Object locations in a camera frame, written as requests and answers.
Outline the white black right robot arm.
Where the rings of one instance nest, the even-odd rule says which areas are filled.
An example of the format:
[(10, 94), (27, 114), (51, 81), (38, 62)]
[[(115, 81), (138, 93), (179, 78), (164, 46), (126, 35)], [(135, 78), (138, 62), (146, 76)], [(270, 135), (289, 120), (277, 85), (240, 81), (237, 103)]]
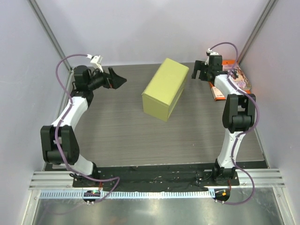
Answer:
[(237, 168), (235, 162), (241, 141), (255, 123), (255, 95), (248, 95), (239, 88), (230, 76), (223, 70), (223, 59), (217, 52), (208, 51), (206, 61), (195, 61), (191, 78), (195, 79), (199, 72), (199, 79), (212, 83), (226, 97), (222, 115), (225, 128), (225, 138), (222, 149), (212, 169), (212, 181), (223, 185), (234, 178)]

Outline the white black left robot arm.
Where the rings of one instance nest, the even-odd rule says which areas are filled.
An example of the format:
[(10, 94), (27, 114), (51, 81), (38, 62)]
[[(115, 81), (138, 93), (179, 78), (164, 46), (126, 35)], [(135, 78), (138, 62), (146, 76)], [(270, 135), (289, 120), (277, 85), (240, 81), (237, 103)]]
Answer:
[(80, 154), (74, 130), (91, 105), (94, 90), (100, 87), (118, 89), (127, 80), (111, 67), (105, 72), (84, 65), (74, 68), (74, 78), (67, 106), (51, 125), (42, 126), (40, 130), (43, 159), (49, 164), (67, 168), (73, 178), (95, 187), (100, 181), (97, 166)]

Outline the green metal drawer toolbox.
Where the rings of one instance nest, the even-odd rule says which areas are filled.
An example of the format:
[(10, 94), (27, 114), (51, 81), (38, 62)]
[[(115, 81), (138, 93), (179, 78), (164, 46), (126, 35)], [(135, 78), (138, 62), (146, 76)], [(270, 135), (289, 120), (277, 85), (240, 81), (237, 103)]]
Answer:
[(166, 58), (142, 93), (143, 112), (168, 121), (187, 80), (189, 67)]

